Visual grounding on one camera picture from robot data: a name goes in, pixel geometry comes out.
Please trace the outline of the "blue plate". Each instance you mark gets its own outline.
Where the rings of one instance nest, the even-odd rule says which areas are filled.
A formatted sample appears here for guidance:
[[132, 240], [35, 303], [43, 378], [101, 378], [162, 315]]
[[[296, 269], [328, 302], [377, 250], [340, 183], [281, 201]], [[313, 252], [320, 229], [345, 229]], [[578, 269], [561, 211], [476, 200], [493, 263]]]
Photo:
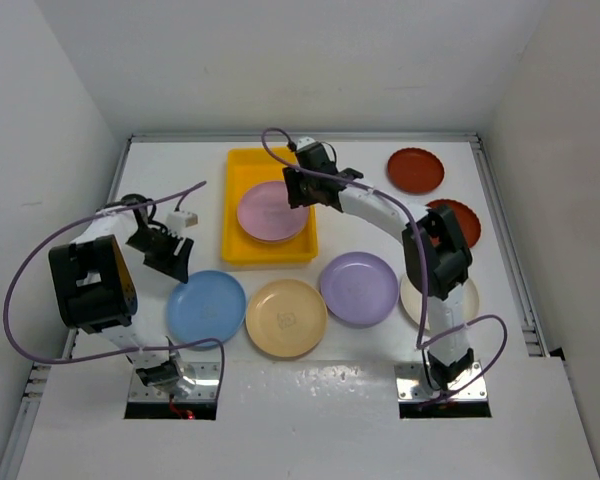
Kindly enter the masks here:
[[178, 344], [205, 338], [226, 342], [241, 328], [246, 307], [246, 294], [237, 279], [219, 270], [203, 270], [172, 291], [166, 325]]

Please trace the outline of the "pink plate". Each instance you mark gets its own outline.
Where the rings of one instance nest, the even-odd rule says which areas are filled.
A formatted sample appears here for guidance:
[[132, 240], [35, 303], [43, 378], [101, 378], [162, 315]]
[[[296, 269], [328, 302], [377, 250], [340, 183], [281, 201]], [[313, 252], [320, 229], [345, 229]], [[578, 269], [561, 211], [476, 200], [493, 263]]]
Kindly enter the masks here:
[[291, 208], [283, 181], [268, 181], [250, 188], [240, 199], [237, 220], [255, 240], [279, 243], [298, 235], [309, 220], [309, 208]]

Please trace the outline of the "lilac plate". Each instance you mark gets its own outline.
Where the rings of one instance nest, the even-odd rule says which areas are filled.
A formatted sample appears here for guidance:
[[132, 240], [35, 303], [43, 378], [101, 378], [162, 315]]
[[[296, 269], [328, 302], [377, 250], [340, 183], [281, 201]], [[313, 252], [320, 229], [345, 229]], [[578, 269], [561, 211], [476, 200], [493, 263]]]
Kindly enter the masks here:
[[337, 256], [322, 270], [320, 293], [328, 309], [342, 322], [366, 328], [386, 320], [399, 298], [393, 269], [367, 252]]

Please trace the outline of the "beige plate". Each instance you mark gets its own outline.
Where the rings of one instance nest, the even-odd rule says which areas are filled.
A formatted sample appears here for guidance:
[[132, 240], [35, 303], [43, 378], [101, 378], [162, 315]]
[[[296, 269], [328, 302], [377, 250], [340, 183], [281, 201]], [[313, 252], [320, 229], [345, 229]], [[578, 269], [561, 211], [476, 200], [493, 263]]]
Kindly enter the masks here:
[[311, 285], [296, 279], [272, 281], [251, 296], [245, 325], [252, 343], [276, 358], [313, 350], [328, 324], [326, 304]]

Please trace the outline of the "cream white plate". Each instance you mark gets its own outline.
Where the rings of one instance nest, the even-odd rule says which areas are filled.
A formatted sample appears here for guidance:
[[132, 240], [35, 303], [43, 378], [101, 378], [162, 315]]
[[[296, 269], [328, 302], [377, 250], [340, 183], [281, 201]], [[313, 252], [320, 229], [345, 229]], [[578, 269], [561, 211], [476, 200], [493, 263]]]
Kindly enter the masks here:
[[[464, 320], [467, 321], [478, 315], [480, 299], [472, 279], [468, 279], [463, 288], [463, 315]], [[411, 323], [418, 327], [421, 315], [421, 293], [413, 286], [407, 275], [403, 275], [400, 281], [400, 301]]]

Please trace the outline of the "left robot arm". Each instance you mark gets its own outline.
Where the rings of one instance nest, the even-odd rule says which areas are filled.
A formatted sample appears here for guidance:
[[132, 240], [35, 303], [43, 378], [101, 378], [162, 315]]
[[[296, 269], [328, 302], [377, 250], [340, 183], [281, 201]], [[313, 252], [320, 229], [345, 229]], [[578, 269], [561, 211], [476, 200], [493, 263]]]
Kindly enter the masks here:
[[[183, 233], [198, 217], [176, 207], [159, 222], [148, 202], [128, 194], [105, 205], [80, 236], [52, 248], [48, 260], [64, 324], [125, 349], [144, 386], [174, 393], [184, 384], [183, 363], [178, 353], [165, 349], [171, 345], [167, 337], [151, 339], [133, 321], [138, 293], [122, 248], [140, 253], [143, 266], [186, 284], [194, 241]], [[149, 346], [163, 350], [149, 351]]]

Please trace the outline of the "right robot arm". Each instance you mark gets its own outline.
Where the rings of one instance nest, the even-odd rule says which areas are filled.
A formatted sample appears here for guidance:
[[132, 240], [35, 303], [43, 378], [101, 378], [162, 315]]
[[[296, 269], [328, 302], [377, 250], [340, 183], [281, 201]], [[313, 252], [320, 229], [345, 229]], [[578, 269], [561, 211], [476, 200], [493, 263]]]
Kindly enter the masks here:
[[321, 204], [379, 228], [402, 247], [406, 273], [426, 302], [429, 341], [417, 337], [426, 351], [429, 375], [448, 389], [472, 366], [474, 352], [461, 331], [465, 321], [464, 291], [473, 258], [449, 207], [409, 207], [361, 182], [363, 174], [338, 170], [320, 142], [303, 137], [287, 148], [298, 165], [283, 169], [289, 204], [293, 208]]

